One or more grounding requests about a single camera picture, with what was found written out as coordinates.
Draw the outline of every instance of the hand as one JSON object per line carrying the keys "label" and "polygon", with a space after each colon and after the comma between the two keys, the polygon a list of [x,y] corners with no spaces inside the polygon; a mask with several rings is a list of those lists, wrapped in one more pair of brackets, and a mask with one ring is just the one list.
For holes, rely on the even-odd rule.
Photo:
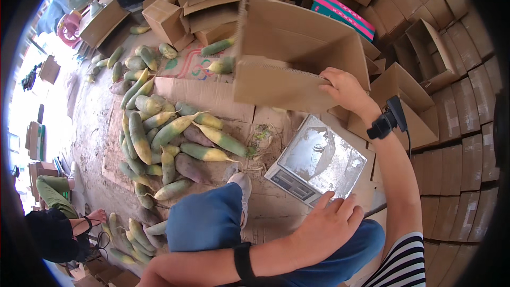
{"label": "hand", "polygon": [[363,209],[355,204],[356,194],[337,198],[326,207],[334,192],[326,192],[301,226],[289,236],[294,261],[300,268],[330,257],[354,235],[363,220]]}
{"label": "hand", "polygon": [[328,92],[341,107],[360,117],[366,109],[379,108],[377,103],[363,90],[354,75],[334,67],[327,67],[320,75],[331,81],[333,86],[324,85],[319,88]]}
{"label": "hand", "polygon": [[96,209],[88,216],[89,220],[92,222],[93,226],[99,225],[101,223],[106,223],[106,212],[104,209]]}

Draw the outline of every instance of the blue jeans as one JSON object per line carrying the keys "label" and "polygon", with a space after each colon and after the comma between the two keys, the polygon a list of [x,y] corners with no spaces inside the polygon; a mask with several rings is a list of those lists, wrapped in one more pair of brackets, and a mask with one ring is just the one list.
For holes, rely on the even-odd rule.
{"label": "blue jeans", "polygon": [[[241,197],[238,184],[192,194],[170,209],[166,234],[171,252],[231,248],[241,243]],[[352,238],[326,260],[275,277],[282,286],[337,286],[372,260],[384,245],[383,228],[363,220]]]}

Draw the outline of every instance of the striped shirt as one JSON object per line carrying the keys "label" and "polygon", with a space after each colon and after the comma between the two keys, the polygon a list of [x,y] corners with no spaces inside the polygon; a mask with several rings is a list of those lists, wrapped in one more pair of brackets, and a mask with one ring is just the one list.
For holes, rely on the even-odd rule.
{"label": "striped shirt", "polygon": [[363,287],[425,287],[423,234],[413,232],[393,244],[379,269]]}

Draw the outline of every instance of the person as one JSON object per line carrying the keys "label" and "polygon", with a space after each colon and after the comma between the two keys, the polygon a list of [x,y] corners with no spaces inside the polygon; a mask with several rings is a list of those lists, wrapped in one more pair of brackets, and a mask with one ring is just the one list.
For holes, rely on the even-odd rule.
{"label": "person", "polygon": [[41,196],[41,210],[27,214],[25,221],[42,258],[54,263],[72,260],[84,263],[90,248],[87,234],[93,226],[106,222],[106,212],[97,209],[88,217],[79,218],[71,203],[61,195],[77,185],[82,186],[75,162],[68,178],[40,175],[35,185]]}
{"label": "person", "polygon": [[[332,86],[320,89],[371,128],[381,110],[354,76],[332,67],[321,76]],[[150,261],[139,286],[235,282],[243,286],[337,286],[381,249],[379,269],[360,284],[425,286],[421,203],[411,162],[393,132],[372,143],[386,193],[386,238],[378,223],[363,220],[356,195],[329,203],[334,193],[326,192],[295,232],[251,246],[247,259],[242,258],[237,246],[246,225],[252,188],[249,178],[242,174],[221,188],[189,195],[171,208],[166,229],[170,253]],[[238,269],[245,280],[240,281]]]}

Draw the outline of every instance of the wrist strap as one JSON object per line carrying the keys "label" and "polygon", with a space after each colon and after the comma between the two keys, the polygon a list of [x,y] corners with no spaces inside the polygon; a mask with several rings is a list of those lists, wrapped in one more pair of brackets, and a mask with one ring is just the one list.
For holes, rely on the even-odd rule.
{"label": "wrist strap", "polygon": [[90,230],[91,230],[91,229],[92,229],[92,227],[93,227],[93,226],[92,226],[92,222],[91,222],[91,221],[89,220],[89,218],[88,218],[88,217],[86,217],[86,216],[83,216],[83,218],[87,221],[87,223],[89,223],[89,229],[87,229],[87,230],[85,231],[86,233],[88,233],[88,232],[90,232]]}
{"label": "wrist strap", "polygon": [[250,285],[255,280],[250,261],[250,242],[241,243],[233,248],[233,261],[243,283]]}

